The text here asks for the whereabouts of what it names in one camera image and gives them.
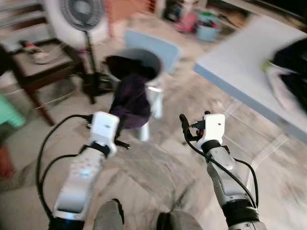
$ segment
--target tiled floor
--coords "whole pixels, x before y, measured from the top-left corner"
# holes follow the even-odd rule
[[[137,16],[119,22],[116,37],[105,46],[97,45],[98,59],[123,47],[123,31],[130,26],[178,44],[182,59],[175,71],[165,77],[164,115],[150,120],[151,139],[138,141],[123,131],[120,139],[131,144],[131,150],[118,149],[115,157],[104,164],[94,189],[94,199],[85,225],[90,230],[100,205],[114,197],[123,204],[126,230],[155,228],[160,211],[174,207],[192,214],[203,229],[227,229],[223,213],[216,201],[212,182],[202,157],[182,145],[178,115],[190,121],[201,118],[204,110],[228,114],[236,101],[192,70],[195,60],[217,44],[199,42],[191,36],[176,33],[171,25],[151,16]],[[90,105],[80,92],[50,108],[59,122],[75,114],[107,111],[112,95],[97,97]],[[251,162],[267,146],[282,135],[277,126],[243,104],[227,115],[224,142],[231,154]],[[35,159],[39,146],[51,128],[39,116],[11,135],[6,143],[17,170],[10,180],[0,181],[0,229],[47,229],[47,218],[34,187]],[[87,142],[89,131],[81,120],[69,121],[50,139],[44,162],[55,156],[76,153]],[[260,219],[268,229],[307,229],[307,147],[289,138],[263,161],[257,170],[260,185]],[[57,163],[46,179],[45,194],[49,206],[59,192],[70,160]],[[246,169],[240,167],[242,178]]]

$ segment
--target purple cloth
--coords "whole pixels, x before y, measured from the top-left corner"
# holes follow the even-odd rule
[[[149,120],[150,104],[146,97],[146,81],[140,75],[131,74],[118,84],[109,113],[119,118],[126,115],[124,129],[140,128]]]

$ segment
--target fan stand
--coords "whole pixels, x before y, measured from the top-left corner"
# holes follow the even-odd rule
[[[86,50],[90,55],[90,65],[92,69],[92,73],[89,73],[88,77],[92,80],[94,95],[99,96],[111,92],[113,91],[112,84],[110,80],[106,79],[107,75],[97,71],[90,35],[88,31],[84,31],[84,33],[86,37]]]

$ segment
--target wooden chair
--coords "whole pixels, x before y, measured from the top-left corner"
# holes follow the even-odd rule
[[[0,33],[6,34],[5,39],[1,39],[3,46],[0,46],[0,53],[3,57],[0,58],[6,60],[20,87],[49,125],[55,123],[36,95],[38,89],[48,84],[77,73],[83,79],[84,93],[89,96],[90,103],[95,103],[93,81],[87,77],[81,57],[73,47],[54,37],[44,8],[38,0],[19,0],[14,1],[14,4],[0,5],[0,17],[1,14],[7,19],[0,22]],[[18,45],[19,40],[27,40],[46,50],[60,45],[63,54],[55,61],[38,65],[23,52]]]

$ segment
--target white wall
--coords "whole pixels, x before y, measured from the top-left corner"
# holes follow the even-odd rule
[[[45,10],[48,13],[49,21],[55,30],[57,38],[76,48],[85,47],[84,33],[74,29],[68,22],[66,22],[60,8],[60,0],[43,0],[43,2]],[[90,35],[93,43],[108,38],[106,16],[97,27],[90,31]]]

